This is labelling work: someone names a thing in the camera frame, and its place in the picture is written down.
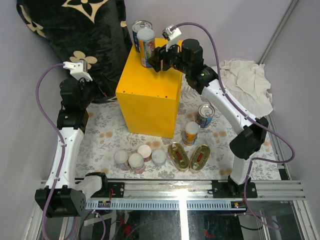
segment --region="black wire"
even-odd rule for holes
[[[258,228],[250,228],[250,227],[246,227],[246,226],[240,225],[240,227],[242,227],[243,229],[250,230],[250,231],[258,231],[258,230],[261,230],[261,229],[262,229],[262,226],[261,226],[261,227],[258,227]]]

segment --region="black bracket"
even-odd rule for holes
[[[212,180],[212,190],[209,191],[212,191],[213,198],[215,199],[243,198],[244,187],[245,184],[237,185],[229,176],[228,181]],[[256,184],[250,182],[250,179],[246,187],[246,197],[248,199],[258,198]]]

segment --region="can lid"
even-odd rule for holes
[[[163,163],[167,158],[167,155],[165,153],[165,151],[161,150],[161,149],[157,149],[152,153],[152,160],[157,163]]]
[[[143,28],[138,31],[136,37],[143,41],[148,41],[153,39],[156,36],[155,31],[150,28]]]
[[[215,114],[215,109],[209,104],[203,104],[199,107],[199,114],[202,117],[210,118]]]
[[[185,131],[188,134],[196,134],[200,129],[200,126],[198,125],[198,123],[194,122],[194,121],[190,121],[185,125]]]
[[[129,157],[129,164],[133,168],[141,167],[144,162],[144,158],[140,153],[135,152]]]
[[[144,159],[146,159],[151,155],[151,147],[148,145],[141,145],[137,152],[141,154]]]
[[[116,164],[123,164],[128,160],[129,154],[126,150],[120,149],[113,155],[114,162]]]
[[[141,21],[136,21],[134,24],[132,24],[132,30],[134,32],[139,32],[141,29],[152,29],[152,24],[149,21],[141,20]]]

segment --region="floral tablecloth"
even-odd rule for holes
[[[83,178],[85,174],[91,172],[105,172],[108,178],[121,179],[226,179],[232,171],[234,161],[229,143],[236,137],[236,134],[226,118],[217,109],[215,109],[211,125],[200,130],[195,145],[186,146],[182,141],[186,123],[194,121],[198,107],[207,102],[183,79],[174,138],[130,133],[117,101],[106,104],[91,104],[87,108],[89,121],[77,158],[76,178]],[[189,158],[197,146],[206,144],[211,149],[210,158],[198,173],[192,173],[189,170],[178,171],[167,150],[172,142],[180,143]],[[134,153],[143,144],[149,145],[152,150],[164,150],[167,153],[165,165],[155,166],[151,160],[145,163],[146,169],[142,174],[136,174],[132,170],[122,171],[115,166],[113,158],[115,151],[125,149],[129,153]],[[257,157],[275,160],[268,134],[261,150],[255,154]],[[254,180],[280,180],[277,165],[265,161],[253,162],[251,176]]]

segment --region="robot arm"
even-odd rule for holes
[[[260,150],[267,134],[265,130],[252,124],[246,117],[255,119],[265,127],[268,126],[268,121],[264,117],[257,119],[226,89],[228,95],[241,110],[247,113],[247,116],[240,114],[228,101],[219,85],[217,73],[204,64],[203,49],[196,39],[184,40],[180,49],[177,45],[177,39],[181,32],[177,27],[171,25],[165,28],[162,34],[169,43],[157,47],[152,57],[147,61],[156,72],[174,68],[184,73],[190,87],[213,103],[230,122],[237,137],[230,143],[230,149],[235,157],[233,170],[228,181],[231,185],[231,191],[237,192],[238,186],[245,182],[250,164],[248,159],[253,153]]]
[[[108,189],[107,177],[101,172],[89,173],[79,184],[75,183],[77,157],[89,118],[86,108],[102,90],[87,73],[85,61],[64,62],[63,67],[70,70],[74,78],[68,78],[60,84],[63,107],[58,114],[57,128],[64,138],[65,153],[46,213],[49,218],[82,216],[86,209],[86,200],[96,192],[105,194]],[[63,143],[59,137],[57,141],[52,169],[45,188],[35,192],[35,201],[42,210],[56,179],[62,156]]]

